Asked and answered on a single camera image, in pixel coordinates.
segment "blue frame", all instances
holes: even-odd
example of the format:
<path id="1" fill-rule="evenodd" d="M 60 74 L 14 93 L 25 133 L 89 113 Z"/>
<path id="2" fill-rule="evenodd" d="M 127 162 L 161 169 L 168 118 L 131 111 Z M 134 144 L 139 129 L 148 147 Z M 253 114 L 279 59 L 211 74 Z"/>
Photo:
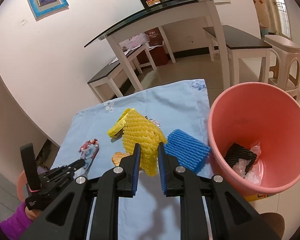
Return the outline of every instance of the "blue frame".
<path id="1" fill-rule="evenodd" d="M 44 16 L 45 14 L 53 12 L 53 11 L 58 10 L 60 8 L 64 8 L 64 7 L 68 7 L 69 6 L 69 4 L 68 4 L 68 2 L 66 0 L 60 0 L 61 4 L 58 4 L 58 5 L 54 6 L 54 7 L 48 8 L 48 9 L 40 12 L 38 10 L 37 4 L 35 3 L 34 0 L 28 0 L 28 1 L 30 3 L 30 6 L 31 6 L 32 11 L 33 11 L 33 13 L 34 13 L 34 15 L 35 15 L 36 18 Z"/>

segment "hand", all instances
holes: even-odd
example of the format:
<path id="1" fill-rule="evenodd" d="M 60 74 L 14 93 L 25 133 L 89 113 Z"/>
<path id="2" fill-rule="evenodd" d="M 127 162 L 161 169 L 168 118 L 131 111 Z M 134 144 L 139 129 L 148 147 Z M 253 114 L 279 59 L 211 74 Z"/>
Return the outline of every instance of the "hand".
<path id="1" fill-rule="evenodd" d="M 29 210 L 28 207 L 25 208 L 25 212 L 26 212 L 27 217 L 31 221 L 36 220 L 37 217 L 42 213 L 41 210 L 38 210 L 38 209 Z"/>

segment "light blue tablecloth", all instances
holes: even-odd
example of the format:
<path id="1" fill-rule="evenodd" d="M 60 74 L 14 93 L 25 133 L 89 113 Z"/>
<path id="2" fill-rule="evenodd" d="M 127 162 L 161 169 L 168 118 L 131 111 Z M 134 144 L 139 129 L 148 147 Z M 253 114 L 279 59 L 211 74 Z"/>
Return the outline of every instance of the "light blue tablecloth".
<path id="1" fill-rule="evenodd" d="M 102 176 L 105 171 L 113 168 L 111 157 L 115 152 L 125 150 L 122 139 L 111 140 L 106 132 L 128 107 L 157 120 L 166 137 L 173 130 L 181 129 L 206 144 L 208 142 L 207 119 L 210 107 L 205 81 L 185 80 L 116 98 L 77 113 L 53 167 L 77 160 L 80 146 L 96 138 L 100 150 L 88 178 Z M 213 173 L 210 164 L 207 163 L 198 175 L 211 178 Z M 149 177 L 140 171 L 136 196 L 119 199 L 118 232 L 119 240 L 180 239 L 179 198 L 165 197 L 160 177 Z"/>

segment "floral pattern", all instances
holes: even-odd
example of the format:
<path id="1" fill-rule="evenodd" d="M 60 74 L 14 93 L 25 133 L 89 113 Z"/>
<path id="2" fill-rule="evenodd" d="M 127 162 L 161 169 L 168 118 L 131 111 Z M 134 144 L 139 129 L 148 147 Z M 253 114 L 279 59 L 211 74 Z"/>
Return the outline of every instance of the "floral pattern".
<path id="1" fill-rule="evenodd" d="M 106 110 L 109 111 L 110 113 L 114 109 L 114 102 L 107 101 L 107 102 L 103 103 L 103 105 L 106 106 Z"/>
<path id="2" fill-rule="evenodd" d="M 207 88 L 206 87 L 206 83 L 204 81 L 195 81 L 195 82 L 192 82 L 190 87 L 194 88 L 194 89 L 197 89 L 197 90 L 202 90 L 204 88 Z"/>

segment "glass table top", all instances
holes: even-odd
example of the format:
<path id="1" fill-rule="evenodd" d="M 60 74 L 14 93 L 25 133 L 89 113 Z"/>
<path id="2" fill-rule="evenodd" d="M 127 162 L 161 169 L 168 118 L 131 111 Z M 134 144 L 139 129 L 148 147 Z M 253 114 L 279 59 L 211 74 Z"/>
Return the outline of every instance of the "glass table top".
<path id="1" fill-rule="evenodd" d="M 149 8 L 145 8 L 141 11 L 138 11 L 125 19 L 121 20 L 120 22 L 117 22 L 116 24 L 112 25 L 110 28 L 105 30 L 104 32 L 100 33 L 98 36 L 96 36 L 93 40 L 89 41 L 84 47 L 91 44 L 96 39 L 103 40 L 107 36 L 110 36 L 111 34 L 115 33 L 116 31 L 124 28 L 125 26 L 136 22 L 138 20 L 141 20 L 145 17 L 148 17 L 152 14 L 158 13 L 160 11 L 170 9 L 173 7 L 189 4 L 189 3 L 195 3 L 195 2 L 201 2 L 201 1 L 208 1 L 208 0 L 167 0 L 165 2 L 161 2 L 158 4 L 155 4 L 153 6 L 150 6 Z"/>

